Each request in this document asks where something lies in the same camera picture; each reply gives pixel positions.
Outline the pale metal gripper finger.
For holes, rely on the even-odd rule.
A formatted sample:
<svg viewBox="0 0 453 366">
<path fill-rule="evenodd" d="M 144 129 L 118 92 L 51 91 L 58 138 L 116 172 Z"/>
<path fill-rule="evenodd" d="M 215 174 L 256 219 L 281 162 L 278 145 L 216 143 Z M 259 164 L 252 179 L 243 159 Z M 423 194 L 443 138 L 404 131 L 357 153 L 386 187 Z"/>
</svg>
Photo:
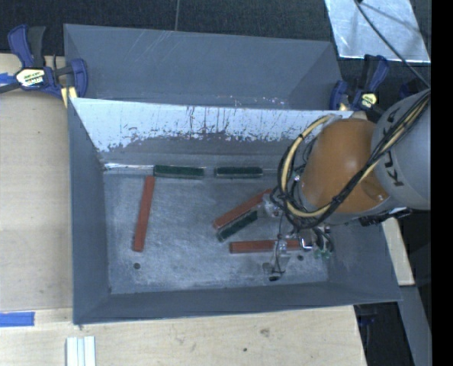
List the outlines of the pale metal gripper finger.
<svg viewBox="0 0 453 366">
<path fill-rule="evenodd" d="M 277 281 L 282 278 L 287 270 L 291 256 L 288 253 L 288 242 L 278 240 L 275 243 L 272 257 L 268 262 L 267 275 L 270 281 Z"/>
<path fill-rule="evenodd" d="M 269 197 L 262 199 L 262 216 L 266 218 L 278 219 L 282 216 L 282 209 Z"/>
</svg>

